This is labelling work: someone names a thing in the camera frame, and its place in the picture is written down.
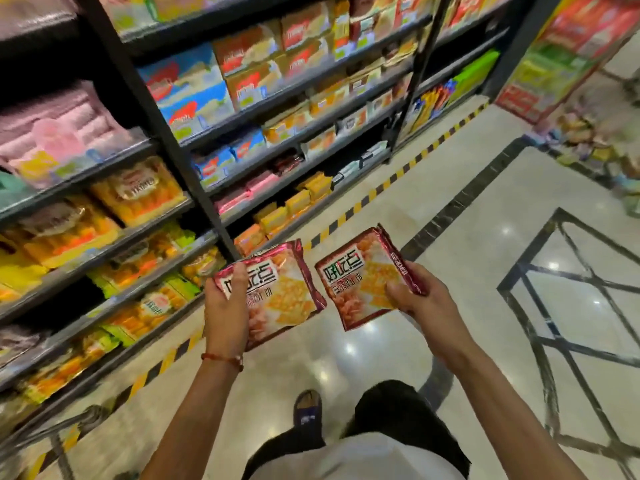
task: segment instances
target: leg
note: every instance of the leg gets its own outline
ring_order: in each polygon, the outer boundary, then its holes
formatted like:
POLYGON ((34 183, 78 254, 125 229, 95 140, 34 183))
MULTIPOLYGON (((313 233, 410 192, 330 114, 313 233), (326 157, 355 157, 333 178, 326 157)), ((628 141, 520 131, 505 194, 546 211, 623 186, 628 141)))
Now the leg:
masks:
POLYGON ((314 390, 307 390, 296 400, 294 427, 263 444, 246 464, 242 480, 249 480, 258 468, 284 455, 316 450, 326 446, 322 437, 322 400, 314 390))
POLYGON ((366 391, 343 437, 379 432, 405 445, 440 455, 468 478, 471 462, 443 421, 415 389, 384 381, 366 391))

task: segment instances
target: red snack package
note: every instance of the red snack package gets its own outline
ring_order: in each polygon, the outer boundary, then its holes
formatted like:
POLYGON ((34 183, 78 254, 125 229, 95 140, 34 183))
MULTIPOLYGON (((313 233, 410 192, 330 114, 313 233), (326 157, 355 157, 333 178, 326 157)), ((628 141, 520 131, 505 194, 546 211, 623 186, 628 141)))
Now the red snack package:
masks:
MULTIPOLYGON (((326 301, 316 290, 303 259, 299 239, 279 244, 242 262, 249 272, 247 350, 300 325, 326 308, 326 301)), ((232 275, 233 265, 214 277, 216 286, 227 298, 231 296, 232 275)))
POLYGON ((385 293, 389 281, 402 280, 414 293, 426 293, 380 224, 318 261, 316 271, 338 308, 345 330, 394 309, 385 293))

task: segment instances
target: hand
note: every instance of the hand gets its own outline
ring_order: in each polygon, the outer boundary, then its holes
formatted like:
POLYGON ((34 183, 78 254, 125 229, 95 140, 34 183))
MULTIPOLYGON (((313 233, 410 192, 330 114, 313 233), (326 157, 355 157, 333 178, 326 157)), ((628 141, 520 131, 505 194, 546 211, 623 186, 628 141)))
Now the hand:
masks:
POLYGON ((389 299, 420 325, 431 352, 450 371, 454 374, 464 371, 472 356, 481 351, 480 347, 471 337, 444 283, 419 264, 408 262, 407 266, 429 294, 413 294, 404 283, 396 282, 387 284, 389 299))
POLYGON ((204 322, 207 352, 226 358, 242 355, 249 334, 249 307, 246 288, 249 275, 246 266, 234 265, 231 297, 218 289, 212 278, 205 283, 204 322))

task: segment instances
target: slipper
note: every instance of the slipper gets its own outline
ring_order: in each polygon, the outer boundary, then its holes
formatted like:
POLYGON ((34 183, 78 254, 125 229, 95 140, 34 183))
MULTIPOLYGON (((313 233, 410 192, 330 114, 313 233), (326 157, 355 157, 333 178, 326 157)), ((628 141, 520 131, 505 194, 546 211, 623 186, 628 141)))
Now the slipper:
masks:
POLYGON ((293 406, 293 426, 302 426, 311 421, 322 425, 322 398, 315 389, 302 391, 293 406))

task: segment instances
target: person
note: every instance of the person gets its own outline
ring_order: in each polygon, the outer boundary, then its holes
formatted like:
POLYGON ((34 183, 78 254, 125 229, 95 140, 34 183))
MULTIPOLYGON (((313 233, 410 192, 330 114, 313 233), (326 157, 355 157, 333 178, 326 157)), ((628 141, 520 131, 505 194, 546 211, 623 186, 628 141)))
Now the person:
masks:
MULTIPOLYGON (((509 480, 586 480, 540 425, 463 322, 446 286, 408 263, 427 296, 387 284, 390 300, 420 325, 433 354, 458 378, 509 480)), ((248 336, 248 275, 236 264, 227 300, 205 284, 206 354, 187 395, 141 474, 142 480, 200 480, 248 336)), ((367 391, 342 438, 325 445, 321 398, 302 393, 294 427, 270 439, 247 463, 248 480, 460 480, 469 461, 416 391, 386 381, 367 391)))

